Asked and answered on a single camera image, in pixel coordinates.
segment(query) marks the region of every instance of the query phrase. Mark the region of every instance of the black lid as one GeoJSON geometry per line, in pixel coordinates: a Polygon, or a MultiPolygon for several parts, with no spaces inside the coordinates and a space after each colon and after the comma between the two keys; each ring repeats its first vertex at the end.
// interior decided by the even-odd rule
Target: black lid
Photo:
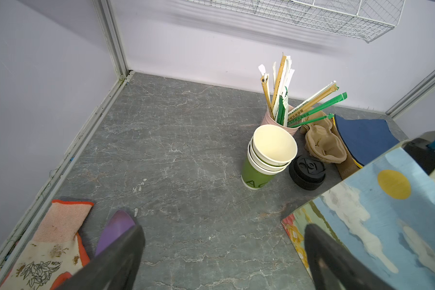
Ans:
{"type": "Polygon", "coordinates": [[[299,187],[307,190],[314,190],[324,182],[325,171],[324,163],[309,155],[300,155],[289,165],[293,181],[299,187]]]}
{"type": "Polygon", "coordinates": [[[324,180],[326,175],[326,168],[324,163],[319,159],[308,156],[300,155],[295,159],[295,171],[304,180],[309,182],[320,182],[324,180]]]}

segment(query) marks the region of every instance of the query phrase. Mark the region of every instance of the pink cup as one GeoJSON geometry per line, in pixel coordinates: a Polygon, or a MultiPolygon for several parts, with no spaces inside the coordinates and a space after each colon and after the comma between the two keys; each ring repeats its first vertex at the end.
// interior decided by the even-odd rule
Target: pink cup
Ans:
{"type": "Polygon", "coordinates": [[[285,131],[289,132],[291,136],[295,135],[295,132],[298,130],[299,127],[297,128],[289,128],[289,127],[284,127],[282,125],[279,125],[276,121],[274,121],[271,118],[271,115],[269,113],[269,109],[267,109],[266,114],[264,114],[264,117],[262,118],[261,121],[261,125],[266,125],[266,124],[271,124],[271,125],[275,125],[275,126],[279,126],[281,128],[284,128],[285,131]]]}

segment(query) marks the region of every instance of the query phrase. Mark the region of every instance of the floor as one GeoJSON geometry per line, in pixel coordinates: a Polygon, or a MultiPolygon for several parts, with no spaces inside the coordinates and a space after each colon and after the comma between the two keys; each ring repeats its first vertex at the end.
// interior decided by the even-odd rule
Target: floor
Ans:
{"type": "MultiPolygon", "coordinates": [[[[146,247],[135,289],[314,289],[280,220],[341,179],[330,164],[315,191],[287,170],[244,187],[240,167],[265,107],[259,93],[136,73],[56,196],[95,203],[80,230],[89,256],[113,213],[138,209],[146,247]]],[[[382,114],[325,112],[385,118],[406,138],[382,114]]]]}

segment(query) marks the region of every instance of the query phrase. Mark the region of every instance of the green straw wrapper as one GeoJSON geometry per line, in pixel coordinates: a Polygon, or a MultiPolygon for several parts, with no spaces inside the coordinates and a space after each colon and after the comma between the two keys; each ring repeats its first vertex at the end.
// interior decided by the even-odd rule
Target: green straw wrapper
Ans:
{"type": "Polygon", "coordinates": [[[319,117],[319,118],[316,118],[316,119],[307,120],[306,122],[303,122],[303,123],[299,123],[299,124],[293,125],[293,126],[291,126],[290,128],[297,128],[297,127],[299,127],[299,126],[307,125],[307,124],[309,124],[309,123],[314,123],[314,122],[317,122],[317,121],[323,120],[323,119],[325,119],[325,118],[332,119],[334,116],[335,116],[334,114],[328,114],[327,116],[322,116],[322,117],[319,117]]]}
{"type": "Polygon", "coordinates": [[[283,117],[285,115],[285,108],[283,106],[282,97],[279,97],[279,110],[277,111],[277,123],[283,126],[283,117]]]}
{"type": "Polygon", "coordinates": [[[322,110],[322,109],[325,109],[325,108],[327,108],[327,107],[330,107],[330,106],[332,106],[332,105],[335,104],[335,103],[338,103],[338,102],[340,102],[340,101],[343,101],[343,100],[345,100],[346,98],[347,98],[347,93],[344,92],[343,94],[338,95],[338,96],[336,96],[335,98],[332,98],[331,100],[326,101],[324,104],[322,104],[322,105],[320,105],[320,106],[318,106],[318,107],[316,107],[316,108],[314,108],[314,109],[312,109],[312,110],[310,110],[310,111],[308,111],[308,112],[306,112],[306,113],[304,113],[304,114],[302,114],[302,115],[299,115],[299,116],[296,117],[295,119],[293,119],[293,120],[291,120],[290,122],[288,122],[288,123],[287,123],[287,126],[290,127],[290,125],[295,124],[295,123],[298,122],[299,120],[301,120],[301,119],[303,119],[303,118],[305,118],[305,117],[308,117],[308,116],[310,116],[310,115],[312,115],[312,114],[314,114],[314,113],[317,113],[317,112],[319,112],[319,111],[322,110]]]}

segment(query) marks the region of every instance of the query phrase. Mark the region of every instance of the purple gripper pad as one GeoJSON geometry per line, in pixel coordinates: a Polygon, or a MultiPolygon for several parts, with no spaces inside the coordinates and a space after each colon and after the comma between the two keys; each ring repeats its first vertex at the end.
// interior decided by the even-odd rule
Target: purple gripper pad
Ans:
{"type": "Polygon", "coordinates": [[[98,256],[112,242],[119,238],[125,231],[134,226],[133,219],[124,211],[117,211],[106,224],[98,240],[95,256],[98,256]]]}

